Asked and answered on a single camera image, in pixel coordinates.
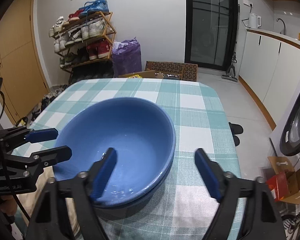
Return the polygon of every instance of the tablecloth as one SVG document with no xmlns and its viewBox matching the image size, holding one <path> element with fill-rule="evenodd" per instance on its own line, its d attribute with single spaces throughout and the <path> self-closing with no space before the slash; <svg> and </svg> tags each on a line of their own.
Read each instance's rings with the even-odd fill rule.
<svg viewBox="0 0 300 240">
<path fill-rule="evenodd" d="M 112 239 L 202 239 L 218 208 L 194 164 L 202 147 L 225 171 L 240 177 L 234 141 L 220 99 L 212 88 L 188 81 L 165 79 L 92 79 L 77 82 L 60 94 L 37 117 L 31 128 L 61 130 L 78 112 L 109 98 L 138 97 L 152 101 L 171 117 L 176 130 L 173 166 L 149 203 L 120 220 L 101 219 Z M 13 154 L 52 148 L 55 141 L 17 148 Z M 244 212 L 240 200 L 228 239 L 236 239 Z"/>
</svg>

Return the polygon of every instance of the purple plastic bag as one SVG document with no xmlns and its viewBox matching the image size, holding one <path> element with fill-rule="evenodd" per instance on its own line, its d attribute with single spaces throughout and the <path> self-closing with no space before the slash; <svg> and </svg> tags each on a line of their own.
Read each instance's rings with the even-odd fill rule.
<svg viewBox="0 0 300 240">
<path fill-rule="evenodd" d="M 123 42 L 114 42 L 112 61 L 114 77 L 142 71 L 141 47 L 137 38 Z"/>
</svg>

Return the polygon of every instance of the kettle handle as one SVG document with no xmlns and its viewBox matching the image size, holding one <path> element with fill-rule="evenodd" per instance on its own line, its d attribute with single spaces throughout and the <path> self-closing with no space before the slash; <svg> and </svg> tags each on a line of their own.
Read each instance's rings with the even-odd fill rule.
<svg viewBox="0 0 300 240">
<path fill-rule="evenodd" d="M 261 26 L 261 16 L 257 16 L 258 17 L 258 28 Z"/>
</svg>

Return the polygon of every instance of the white kettle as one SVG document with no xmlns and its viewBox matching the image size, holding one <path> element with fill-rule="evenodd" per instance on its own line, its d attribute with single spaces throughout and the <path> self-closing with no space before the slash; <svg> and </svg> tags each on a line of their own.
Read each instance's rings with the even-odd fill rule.
<svg viewBox="0 0 300 240">
<path fill-rule="evenodd" d="M 261 16 L 258 16 L 254 13 L 249 15 L 249 26 L 250 28 L 259 28 L 261 26 Z"/>
</svg>

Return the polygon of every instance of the floor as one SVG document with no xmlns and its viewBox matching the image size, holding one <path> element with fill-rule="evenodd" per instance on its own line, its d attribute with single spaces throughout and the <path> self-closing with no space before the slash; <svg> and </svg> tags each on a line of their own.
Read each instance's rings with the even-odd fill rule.
<svg viewBox="0 0 300 240">
<path fill-rule="evenodd" d="M 267 157 L 275 156 L 269 139 L 272 130 L 249 93 L 240 82 L 217 75 L 198 73 L 197 81 L 212 87 L 220 98 L 228 121 L 243 127 L 243 134 L 238 135 L 240 145 L 236 147 L 242 178 L 269 178 L 273 171 Z"/>
</svg>

